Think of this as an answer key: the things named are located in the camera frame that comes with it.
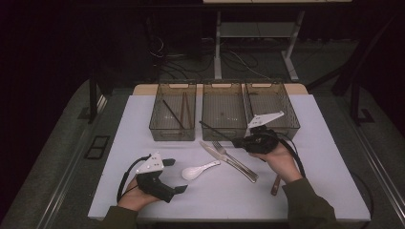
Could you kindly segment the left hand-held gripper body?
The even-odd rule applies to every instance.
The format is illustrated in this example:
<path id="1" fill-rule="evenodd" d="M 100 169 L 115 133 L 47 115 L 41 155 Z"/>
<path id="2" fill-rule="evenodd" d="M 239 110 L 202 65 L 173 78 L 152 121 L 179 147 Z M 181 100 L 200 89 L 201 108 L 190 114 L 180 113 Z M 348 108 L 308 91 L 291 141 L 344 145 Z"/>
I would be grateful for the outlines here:
<path id="1" fill-rule="evenodd" d="M 175 189 L 160 180 L 164 166 L 160 153 L 154 153 L 136 169 L 136 180 L 140 190 L 167 203 L 175 195 Z"/>

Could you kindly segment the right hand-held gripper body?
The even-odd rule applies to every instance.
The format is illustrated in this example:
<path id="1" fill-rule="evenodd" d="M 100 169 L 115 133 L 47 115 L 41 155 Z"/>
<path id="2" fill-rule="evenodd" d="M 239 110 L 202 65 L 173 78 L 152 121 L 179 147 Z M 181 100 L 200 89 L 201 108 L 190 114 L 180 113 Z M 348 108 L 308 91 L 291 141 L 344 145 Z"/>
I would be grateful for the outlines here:
<path id="1" fill-rule="evenodd" d="M 283 115 L 283 111 L 254 115 L 247 125 L 249 135 L 244 137 L 244 149 L 249 153 L 264 155 L 273 151 L 279 144 L 279 137 L 266 125 Z"/>

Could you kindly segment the white ceramic spoon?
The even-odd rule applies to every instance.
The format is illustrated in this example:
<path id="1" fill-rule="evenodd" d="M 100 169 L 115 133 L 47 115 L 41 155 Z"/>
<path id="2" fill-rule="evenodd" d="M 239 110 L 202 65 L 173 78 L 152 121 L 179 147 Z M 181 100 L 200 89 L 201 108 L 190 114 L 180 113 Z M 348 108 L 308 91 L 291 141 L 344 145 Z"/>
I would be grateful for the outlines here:
<path id="1" fill-rule="evenodd" d="M 221 162 L 219 160 L 215 160 L 215 161 L 206 163 L 201 166 L 188 167 L 181 171 L 181 176 L 185 180 L 193 180 L 193 179 L 197 178 L 199 175 L 201 175 L 205 170 L 212 168 L 214 166 L 218 166 L 220 164 L 221 164 Z"/>

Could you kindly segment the grey translucent bin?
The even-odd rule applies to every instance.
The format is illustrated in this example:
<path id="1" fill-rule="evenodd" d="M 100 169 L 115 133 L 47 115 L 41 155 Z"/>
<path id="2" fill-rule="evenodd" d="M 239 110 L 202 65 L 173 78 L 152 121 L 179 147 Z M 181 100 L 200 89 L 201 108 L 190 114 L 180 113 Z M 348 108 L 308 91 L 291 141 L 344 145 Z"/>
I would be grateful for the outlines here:
<path id="1" fill-rule="evenodd" d="M 239 82 L 206 82 L 202 88 L 202 121 L 215 129 L 246 131 L 243 88 Z"/>
<path id="2" fill-rule="evenodd" d="M 188 128 L 184 108 L 184 129 L 181 129 L 179 123 L 169 113 L 162 100 L 166 100 L 175 115 L 180 119 L 183 92 L 186 92 L 188 96 L 192 127 Z M 155 141 L 193 141 L 195 139 L 196 96 L 197 84 L 193 81 L 159 84 L 149 123 L 149 130 Z"/>
<path id="3" fill-rule="evenodd" d="M 244 91 L 245 112 L 247 123 L 256 115 L 280 114 L 282 116 L 262 122 L 268 129 L 294 138 L 300 129 L 300 123 L 290 102 L 286 87 L 279 82 L 248 82 Z"/>

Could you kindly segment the brown wooden spoon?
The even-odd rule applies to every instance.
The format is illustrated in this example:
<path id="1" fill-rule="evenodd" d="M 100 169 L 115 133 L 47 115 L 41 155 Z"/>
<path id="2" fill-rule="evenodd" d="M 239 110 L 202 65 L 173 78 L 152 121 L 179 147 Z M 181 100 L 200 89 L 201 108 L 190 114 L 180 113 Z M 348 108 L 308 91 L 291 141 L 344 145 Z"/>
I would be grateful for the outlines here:
<path id="1" fill-rule="evenodd" d="M 280 182 L 281 182 L 281 177 L 280 177 L 279 175 L 277 175 L 277 177 L 275 178 L 274 183 L 273 183 L 273 185 L 272 185 L 271 191 L 270 191 L 270 193 L 271 193 L 273 196 L 276 196 L 276 195 L 277 195 L 278 190 L 279 190 Z"/>

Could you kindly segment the person's left hand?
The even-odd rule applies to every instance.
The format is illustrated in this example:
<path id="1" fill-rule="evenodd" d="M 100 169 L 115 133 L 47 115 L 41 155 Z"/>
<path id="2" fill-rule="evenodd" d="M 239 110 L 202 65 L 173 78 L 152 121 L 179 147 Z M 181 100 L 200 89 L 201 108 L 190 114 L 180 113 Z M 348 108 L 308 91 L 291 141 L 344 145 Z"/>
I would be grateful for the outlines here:
<path id="1" fill-rule="evenodd" d="M 142 208 L 150 203 L 160 201 L 159 198 L 145 194 L 139 189 L 137 180 L 133 178 L 128 184 L 124 194 L 117 203 L 119 207 L 129 209 L 132 211 L 140 211 Z"/>

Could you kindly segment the steel fork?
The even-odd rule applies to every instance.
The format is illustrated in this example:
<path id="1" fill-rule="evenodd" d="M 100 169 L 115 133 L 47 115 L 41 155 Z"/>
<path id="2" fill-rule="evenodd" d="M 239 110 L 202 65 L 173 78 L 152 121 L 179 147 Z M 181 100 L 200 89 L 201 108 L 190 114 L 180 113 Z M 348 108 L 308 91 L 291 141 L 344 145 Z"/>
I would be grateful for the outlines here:
<path id="1" fill-rule="evenodd" d="M 226 156 L 228 159 L 233 161 L 236 165 L 241 167 L 243 170 L 245 170 L 248 174 L 250 174 L 253 177 L 254 182 L 257 181 L 258 175 L 250 170 L 248 167 L 246 167 L 243 163 L 241 163 L 239 160 L 237 160 L 234 156 L 230 155 L 226 149 L 218 142 L 218 141 L 212 141 L 212 145 L 215 147 L 215 149 L 222 155 Z"/>

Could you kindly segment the steel knife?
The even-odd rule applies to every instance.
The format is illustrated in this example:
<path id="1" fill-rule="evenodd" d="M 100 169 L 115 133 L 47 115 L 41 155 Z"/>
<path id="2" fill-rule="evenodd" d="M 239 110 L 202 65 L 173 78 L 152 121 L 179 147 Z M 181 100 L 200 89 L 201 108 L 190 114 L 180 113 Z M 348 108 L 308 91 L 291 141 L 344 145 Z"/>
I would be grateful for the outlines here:
<path id="1" fill-rule="evenodd" d="M 226 156 L 220 154 L 219 152 L 217 152 L 215 149 L 213 149 L 212 147 L 208 146 L 207 144 L 205 144 L 204 142 L 200 141 L 200 145 L 209 153 L 211 154 L 214 158 L 223 161 L 225 163 L 227 163 L 228 165 L 232 166 L 234 169 L 238 170 L 240 173 L 242 173 L 245 177 L 247 177 L 247 179 L 252 182 L 255 183 L 253 180 L 253 177 L 248 174 L 245 170 L 243 170 L 241 167 L 239 167 L 238 165 L 236 165 L 233 161 L 231 161 L 230 159 L 228 159 Z"/>

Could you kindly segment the white table cover sheet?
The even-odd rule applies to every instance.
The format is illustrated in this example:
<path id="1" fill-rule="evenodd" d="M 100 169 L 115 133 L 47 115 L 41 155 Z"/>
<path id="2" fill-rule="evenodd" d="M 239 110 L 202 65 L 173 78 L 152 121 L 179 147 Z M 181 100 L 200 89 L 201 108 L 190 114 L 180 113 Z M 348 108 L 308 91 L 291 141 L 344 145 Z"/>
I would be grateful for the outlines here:
<path id="1" fill-rule="evenodd" d="M 256 182 L 226 163 L 208 169 L 192 181 L 182 178 L 183 169 L 213 161 L 200 144 L 193 141 L 156 141 L 149 130 L 155 98 L 132 95 L 128 98 L 110 154 L 88 213 L 91 219 L 103 219 L 117 202 L 117 190 L 125 172 L 133 172 L 139 158 L 160 153 L 175 159 L 163 170 L 163 183 L 185 186 L 184 193 L 170 202 L 159 201 L 139 214 L 143 221 L 284 221 L 288 205 L 284 193 L 270 193 L 276 175 L 268 165 L 229 142 L 223 146 L 245 166 L 258 174 Z M 290 99 L 301 124 L 293 142 L 304 165 L 306 176 L 316 194 L 334 209 L 337 219 L 345 222 L 367 221 L 371 215 L 341 157 L 330 130 L 311 95 Z"/>

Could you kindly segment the black metal stand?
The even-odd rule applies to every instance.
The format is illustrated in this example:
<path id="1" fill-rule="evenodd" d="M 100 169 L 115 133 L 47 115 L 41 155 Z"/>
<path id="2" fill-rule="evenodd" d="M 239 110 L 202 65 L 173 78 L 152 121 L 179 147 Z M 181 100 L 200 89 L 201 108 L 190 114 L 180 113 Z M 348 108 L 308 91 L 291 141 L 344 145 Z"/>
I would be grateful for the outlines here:
<path id="1" fill-rule="evenodd" d="M 359 108 L 360 99 L 360 76 L 356 75 L 352 80 L 351 86 L 351 105 L 350 105 L 350 117 L 356 126 L 360 126 L 362 123 L 374 123 L 374 119 L 367 109 Z"/>
<path id="2" fill-rule="evenodd" d="M 97 88 L 96 88 L 96 77 L 94 75 L 91 75 L 89 78 L 89 89 L 90 89 L 89 123 L 92 124 L 97 115 Z"/>

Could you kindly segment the grey metal desk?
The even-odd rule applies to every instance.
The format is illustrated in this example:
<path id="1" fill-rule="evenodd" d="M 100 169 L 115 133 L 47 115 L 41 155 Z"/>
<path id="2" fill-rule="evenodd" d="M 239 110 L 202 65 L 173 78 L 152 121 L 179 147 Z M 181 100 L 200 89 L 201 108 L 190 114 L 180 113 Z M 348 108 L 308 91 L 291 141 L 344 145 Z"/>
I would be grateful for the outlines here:
<path id="1" fill-rule="evenodd" d="M 277 4 L 287 7 L 331 6 L 332 4 L 347 4 L 352 0 L 202 0 L 206 6 L 225 7 L 240 6 L 242 8 L 275 7 Z M 256 19 L 254 22 L 226 22 L 223 19 L 224 10 L 217 10 L 214 76 L 223 78 L 221 59 L 221 40 L 223 38 L 287 38 L 288 46 L 281 51 L 283 63 L 288 71 L 289 79 L 298 81 L 296 66 L 291 61 L 291 55 L 298 39 L 299 32 L 305 18 L 306 10 L 298 10 L 294 20 L 286 22 L 264 22 Z"/>

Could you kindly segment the black floor outlet frame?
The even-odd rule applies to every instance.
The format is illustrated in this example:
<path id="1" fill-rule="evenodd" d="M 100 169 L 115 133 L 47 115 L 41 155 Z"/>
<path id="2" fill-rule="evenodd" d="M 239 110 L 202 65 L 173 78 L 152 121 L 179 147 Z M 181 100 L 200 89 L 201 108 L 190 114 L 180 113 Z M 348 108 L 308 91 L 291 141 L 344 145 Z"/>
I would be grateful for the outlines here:
<path id="1" fill-rule="evenodd" d="M 108 135 L 96 135 L 84 157 L 86 159 L 101 159 L 104 155 L 110 137 Z"/>

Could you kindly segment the aluminium floor rail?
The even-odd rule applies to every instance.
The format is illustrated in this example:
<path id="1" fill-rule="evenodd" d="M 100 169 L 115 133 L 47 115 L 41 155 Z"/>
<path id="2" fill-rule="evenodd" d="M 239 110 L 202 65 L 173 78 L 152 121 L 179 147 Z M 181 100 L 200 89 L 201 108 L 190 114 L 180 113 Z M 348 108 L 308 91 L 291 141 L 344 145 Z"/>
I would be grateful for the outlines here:
<path id="1" fill-rule="evenodd" d="M 97 96 L 97 112 L 103 111 L 104 95 Z M 74 96 L 59 118 L 43 151 L 40 166 L 41 182 L 50 195 L 41 210 L 35 229 L 50 229 L 69 192 L 85 145 L 90 141 L 93 124 L 89 123 L 90 97 Z"/>
<path id="2" fill-rule="evenodd" d="M 405 225 L 405 139 L 391 128 L 354 125 L 353 131 L 360 155 L 365 158 L 378 186 Z"/>

